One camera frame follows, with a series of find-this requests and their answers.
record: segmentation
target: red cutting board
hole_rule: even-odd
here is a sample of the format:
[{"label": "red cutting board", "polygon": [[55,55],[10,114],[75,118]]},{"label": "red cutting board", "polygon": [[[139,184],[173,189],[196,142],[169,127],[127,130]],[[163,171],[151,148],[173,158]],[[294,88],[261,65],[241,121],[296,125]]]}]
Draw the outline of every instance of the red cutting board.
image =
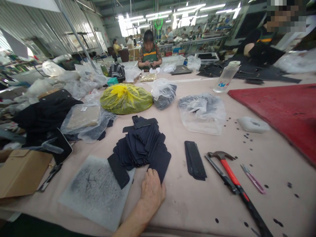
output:
[{"label": "red cutting board", "polygon": [[316,84],[230,90],[316,167]]}]

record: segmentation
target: plastic bottle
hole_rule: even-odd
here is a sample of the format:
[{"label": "plastic bottle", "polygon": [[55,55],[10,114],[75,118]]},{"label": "plastic bottle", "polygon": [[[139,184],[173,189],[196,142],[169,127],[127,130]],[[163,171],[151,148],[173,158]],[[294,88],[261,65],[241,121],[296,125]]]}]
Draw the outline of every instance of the plastic bottle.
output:
[{"label": "plastic bottle", "polygon": [[240,61],[231,61],[228,66],[224,67],[221,76],[218,78],[216,87],[213,89],[214,92],[224,92],[229,86],[236,72],[238,72]]}]

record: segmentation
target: beige table surface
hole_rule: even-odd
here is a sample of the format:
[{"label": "beige table surface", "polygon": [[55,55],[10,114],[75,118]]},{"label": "beige table surface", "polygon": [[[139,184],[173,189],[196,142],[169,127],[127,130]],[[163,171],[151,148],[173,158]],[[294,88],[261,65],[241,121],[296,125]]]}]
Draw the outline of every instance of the beige table surface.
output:
[{"label": "beige table surface", "polygon": [[[152,228],[149,228],[144,236],[160,236],[150,234],[149,231],[172,233],[172,230],[177,230],[178,232],[173,232],[173,234],[178,236],[210,236],[211,234],[256,236],[251,228],[257,232],[259,230],[241,198],[233,195],[224,186],[218,174],[203,157],[208,151],[217,150],[223,150],[238,157],[235,161],[228,161],[229,165],[275,237],[282,237],[283,234],[288,237],[307,236],[316,207],[316,171],[314,168],[273,129],[264,134],[250,133],[249,139],[246,139],[244,135],[248,132],[243,131],[239,124],[235,123],[236,119],[242,116],[253,118],[258,118],[258,116],[228,96],[227,92],[217,94],[225,103],[228,120],[225,122],[226,127],[223,127],[221,136],[192,133],[186,130],[179,116],[178,99],[190,94],[213,93],[212,87],[216,82],[210,78],[196,80],[192,80],[192,78],[199,78],[199,76],[188,74],[177,79],[171,78],[176,81],[178,88],[176,101],[169,108],[158,111],[152,106],[150,109],[138,113],[138,116],[158,120],[159,130],[166,135],[165,144],[172,155],[164,179],[167,187],[166,200],[150,222]],[[308,79],[310,80],[304,80],[302,83],[316,82],[315,77]],[[292,84],[265,82],[263,86],[286,85]],[[150,83],[142,86],[148,91],[151,90]],[[237,79],[232,81],[229,89],[255,87],[262,86],[246,84],[243,80]],[[63,206],[57,200],[89,154],[101,159],[106,159],[112,154],[116,142],[125,136],[122,133],[123,127],[133,124],[132,116],[119,116],[113,127],[107,128],[106,137],[101,141],[94,144],[77,142],[73,146],[73,154],[64,163],[44,193],[23,197],[19,201],[1,208],[26,213],[75,232],[110,236],[111,233],[105,228]],[[195,180],[188,174],[184,150],[186,140],[197,143],[207,174],[206,181]],[[214,162],[224,170],[219,161],[214,159]],[[242,163],[250,168],[262,185],[268,185],[269,188],[265,188],[266,195],[260,194],[251,183],[240,167]],[[147,167],[142,167],[136,171],[134,183],[124,208],[122,222],[126,220],[140,197],[141,181],[146,169]],[[292,188],[287,187],[288,182],[292,183]],[[283,227],[276,224],[274,219],[281,222]]]}]

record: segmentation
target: small scissors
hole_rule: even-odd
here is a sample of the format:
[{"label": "small scissors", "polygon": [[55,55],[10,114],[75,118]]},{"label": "small scissors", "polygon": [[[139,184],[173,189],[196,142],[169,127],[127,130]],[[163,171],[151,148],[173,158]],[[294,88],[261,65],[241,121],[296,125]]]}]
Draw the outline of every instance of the small scissors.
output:
[{"label": "small scissors", "polygon": [[259,181],[250,173],[250,170],[244,165],[240,165],[241,168],[243,169],[243,171],[246,173],[246,175],[248,176],[248,178],[251,180],[251,182],[256,186],[256,188],[259,190],[259,192],[261,192],[262,194],[266,194],[266,192],[264,191],[263,187],[261,186],[261,184],[259,183]]}]

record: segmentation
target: metal tool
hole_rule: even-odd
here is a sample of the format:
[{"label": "metal tool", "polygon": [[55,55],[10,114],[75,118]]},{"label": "metal tool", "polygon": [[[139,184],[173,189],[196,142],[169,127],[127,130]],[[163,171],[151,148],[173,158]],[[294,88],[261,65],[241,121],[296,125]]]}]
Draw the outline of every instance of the metal tool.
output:
[{"label": "metal tool", "polygon": [[207,156],[204,156],[204,157],[213,166],[213,168],[216,170],[216,172],[220,175],[220,177],[224,181],[224,184],[227,185],[227,187],[233,192],[233,194],[239,194],[239,191],[237,190],[236,186],[232,183],[230,178],[227,177],[209,157]]},{"label": "metal tool", "polygon": [[259,215],[259,213],[256,210],[256,208],[254,207],[253,203],[250,201],[250,199],[247,196],[247,194],[244,191],[244,189],[241,187],[240,182],[238,181],[238,179],[236,178],[235,174],[230,169],[229,164],[226,161],[226,158],[231,159],[231,160],[235,160],[235,158],[232,157],[231,155],[227,154],[224,151],[216,151],[214,153],[209,152],[209,153],[207,153],[207,155],[209,157],[216,157],[216,158],[218,158],[220,160],[220,162],[222,163],[222,165],[224,166],[224,168],[227,171],[229,177],[231,178],[231,181],[233,182],[233,184],[236,186],[236,188],[240,192],[241,199],[246,204],[246,207],[248,208],[251,216],[253,217],[254,221],[256,222],[256,224],[257,224],[257,226],[258,226],[258,228],[260,230],[261,237],[273,237],[273,235],[271,234],[270,230],[268,229],[268,227],[264,223],[263,219]]},{"label": "metal tool", "polygon": [[259,181],[253,176],[252,173],[250,173],[250,170],[244,164],[240,166],[243,169],[243,171],[246,173],[248,178],[251,180],[251,182],[254,184],[254,186],[256,186],[256,188],[259,190],[259,192],[261,192],[262,194],[266,194],[266,192],[264,191]]},{"label": "metal tool", "polygon": [[37,190],[38,192],[44,192],[45,188],[49,185],[49,182],[52,180],[52,178],[55,176],[55,174],[58,173],[58,171],[62,168],[62,163],[59,165],[55,165],[54,168],[49,172],[48,178],[45,180],[45,182],[39,187]]}]

